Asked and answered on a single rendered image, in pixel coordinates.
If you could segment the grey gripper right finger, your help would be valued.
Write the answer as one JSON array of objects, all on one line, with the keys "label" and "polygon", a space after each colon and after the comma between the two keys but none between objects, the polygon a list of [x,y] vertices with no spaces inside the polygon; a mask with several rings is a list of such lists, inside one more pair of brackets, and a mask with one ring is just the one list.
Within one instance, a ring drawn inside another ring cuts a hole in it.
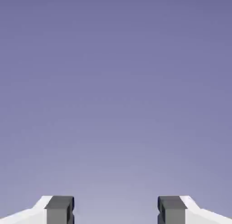
[{"label": "grey gripper right finger", "polygon": [[232,224],[232,218],[200,208],[189,195],[159,196],[157,224]]}]

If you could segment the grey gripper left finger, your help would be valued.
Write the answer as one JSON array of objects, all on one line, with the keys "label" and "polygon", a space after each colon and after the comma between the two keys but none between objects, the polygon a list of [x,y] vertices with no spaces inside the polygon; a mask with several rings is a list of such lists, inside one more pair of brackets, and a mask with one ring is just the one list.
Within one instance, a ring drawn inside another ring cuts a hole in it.
[{"label": "grey gripper left finger", "polygon": [[70,195],[43,195],[30,209],[3,217],[0,224],[75,224],[75,199]]}]

